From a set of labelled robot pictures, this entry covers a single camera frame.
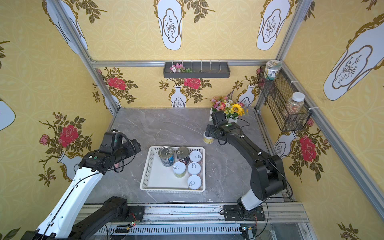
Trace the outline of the pink small can front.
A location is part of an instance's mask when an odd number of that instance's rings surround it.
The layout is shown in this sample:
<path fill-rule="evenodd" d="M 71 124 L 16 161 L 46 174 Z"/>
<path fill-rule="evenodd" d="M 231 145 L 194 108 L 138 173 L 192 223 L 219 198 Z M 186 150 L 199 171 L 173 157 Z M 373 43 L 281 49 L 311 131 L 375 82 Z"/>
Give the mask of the pink small can front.
<path fill-rule="evenodd" d="M 203 159 L 203 155 L 199 151 L 192 151 L 190 152 L 189 158 L 191 162 L 200 164 Z"/>

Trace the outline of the white small can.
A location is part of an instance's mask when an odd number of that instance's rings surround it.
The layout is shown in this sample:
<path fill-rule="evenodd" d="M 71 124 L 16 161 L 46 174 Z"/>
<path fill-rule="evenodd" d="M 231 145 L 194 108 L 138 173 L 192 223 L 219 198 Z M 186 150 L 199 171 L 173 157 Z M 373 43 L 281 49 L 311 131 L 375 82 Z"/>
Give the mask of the white small can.
<path fill-rule="evenodd" d="M 186 165 L 183 162 L 176 162 L 173 165 L 173 173 L 175 177 L 182 178 L 186 174 Z"/>

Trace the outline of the pink small can back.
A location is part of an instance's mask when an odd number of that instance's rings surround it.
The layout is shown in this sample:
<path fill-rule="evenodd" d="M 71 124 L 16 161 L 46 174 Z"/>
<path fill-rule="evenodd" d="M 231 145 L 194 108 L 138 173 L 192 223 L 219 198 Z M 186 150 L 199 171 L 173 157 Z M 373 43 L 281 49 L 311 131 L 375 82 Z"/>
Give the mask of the pink small can back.
<path fill-rule="evenodd" d="M 192 176 L 192 175 L 199 176 L 202 168 L 201 168 L 201 165 L 199 163 L 191 162 L 188 164 L 187 170 L 188 170 L 188 173 L 190 176 Z"/>

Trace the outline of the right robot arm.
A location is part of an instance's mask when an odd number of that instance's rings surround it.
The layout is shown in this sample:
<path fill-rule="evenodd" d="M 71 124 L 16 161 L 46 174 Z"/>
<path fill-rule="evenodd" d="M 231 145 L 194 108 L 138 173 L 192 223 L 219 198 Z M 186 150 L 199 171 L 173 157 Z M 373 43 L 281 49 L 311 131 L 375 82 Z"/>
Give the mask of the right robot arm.
<path fill-rule="evenodd" d="M 206 137 L 218 140 L 220 145 L 232 145 L 251 167 L 250 190 L 238 200 L 240 219 L 250 219 L 259 206 L 282 192 L 289 183 L 282 159 L 258 147 L 237 123 L 229 123 L 222 111 L 211 114 L 212 124 L 207 125 Z"/>

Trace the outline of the blue labelled tin can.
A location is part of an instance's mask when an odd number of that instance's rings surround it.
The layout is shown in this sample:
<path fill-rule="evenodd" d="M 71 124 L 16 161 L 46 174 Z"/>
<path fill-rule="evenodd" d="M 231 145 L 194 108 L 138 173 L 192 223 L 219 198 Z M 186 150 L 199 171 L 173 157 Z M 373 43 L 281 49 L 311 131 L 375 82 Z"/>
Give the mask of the blue labelled tin can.
<path fill-rule="evenodd" d="M 159 150 L 160 160 L 165 167 L 170 167 L 174 164 L 174 151 L 170 146 L 164 146 Z"/>

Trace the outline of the pink small can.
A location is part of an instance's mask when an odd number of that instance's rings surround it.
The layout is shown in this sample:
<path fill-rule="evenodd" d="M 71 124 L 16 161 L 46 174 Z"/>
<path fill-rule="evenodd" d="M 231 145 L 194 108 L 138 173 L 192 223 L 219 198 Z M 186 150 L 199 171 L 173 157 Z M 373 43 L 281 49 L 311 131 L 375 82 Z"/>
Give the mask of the pink small can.
<path fill-rule="evenodd" d="M 187 170 L 188 170 L 188 173 L 190 176 L 192 176 L 192 175 L 199 176 L 202 168 L 201 168 L 201 165 L 199 163 L 191 162 L 188 164 Z"/>
<path fill-rule="evenodd" d="M 189 158 L 191 162 L 200 164 L 203 159 L 203 155 L 199 151 L 192 151 L 190 152 Z"/>

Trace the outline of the yellow small can back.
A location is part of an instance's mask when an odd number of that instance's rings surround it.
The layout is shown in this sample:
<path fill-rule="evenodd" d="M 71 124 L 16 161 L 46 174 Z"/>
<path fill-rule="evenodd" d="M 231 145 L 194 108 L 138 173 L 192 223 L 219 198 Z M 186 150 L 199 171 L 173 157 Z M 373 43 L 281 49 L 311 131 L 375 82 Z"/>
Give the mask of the yellow small can back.
<path fill-rule="evenodd" d="M 207 137 L 206 135 L 204 135 L 204 139 L 203 140 L 204 140 L 204 143 L 206 143 L 208 145 L 210 145 L 210 144 L 212 144 L 214 142 L 214 138 Z"/>

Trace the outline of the red labelled tin can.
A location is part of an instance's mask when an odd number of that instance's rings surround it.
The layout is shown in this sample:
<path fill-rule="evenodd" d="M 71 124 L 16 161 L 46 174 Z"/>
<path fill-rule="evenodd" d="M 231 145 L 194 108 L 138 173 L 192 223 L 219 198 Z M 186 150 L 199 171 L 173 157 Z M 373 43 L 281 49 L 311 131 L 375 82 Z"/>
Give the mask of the red labelled tin can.
<path fill-rule="evenodd" d="M 187 147 L 179 147 L 177 150 L 177 159 L 179 162 L 188 165 L 190 162 L 190 152 Z"/>

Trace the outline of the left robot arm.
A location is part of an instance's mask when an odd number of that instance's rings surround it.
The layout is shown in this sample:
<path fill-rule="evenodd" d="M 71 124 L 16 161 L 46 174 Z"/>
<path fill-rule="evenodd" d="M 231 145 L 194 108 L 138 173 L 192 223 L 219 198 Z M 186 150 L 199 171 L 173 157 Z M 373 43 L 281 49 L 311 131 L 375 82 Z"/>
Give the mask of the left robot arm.
<path fill-rule="evenodd" d="M 100 209 L 82 221 L 75 220 L 90 193 L 110 171 L 120 173 L 141 152 L 140 143 L 117 130 L 104 134 L 99 149 L 88 152 L 79 164 L 75 177 L 57 205 L 35 231 L 27 231 L 23 240 L 87 240 L 111 221 L 131 217 L 128 201 L 111 197 Z"/>

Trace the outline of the white plastic basket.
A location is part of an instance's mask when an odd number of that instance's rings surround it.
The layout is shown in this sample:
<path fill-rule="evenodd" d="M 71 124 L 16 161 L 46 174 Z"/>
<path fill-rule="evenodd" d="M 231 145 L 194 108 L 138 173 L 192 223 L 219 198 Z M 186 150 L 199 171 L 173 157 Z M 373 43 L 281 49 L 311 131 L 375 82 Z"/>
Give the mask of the white plastic basket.
<path fill-rule="evenodd" d="M 189 165 L 178 161 L 178 147 L 172 147 L 174 163 L 165 166 L 163 162 L 167 159 L 160 158 L 159 146 L 149 148 L 145 168 L 142 174 L 140 189 L 153 193 L 178 193 L 199 194 L 206 190 L 206 156 L 202 147 L 188 147 L 190 153 L 201 156 L 196 162 L 192 162 L 196 175 L 191 175 Z"/>

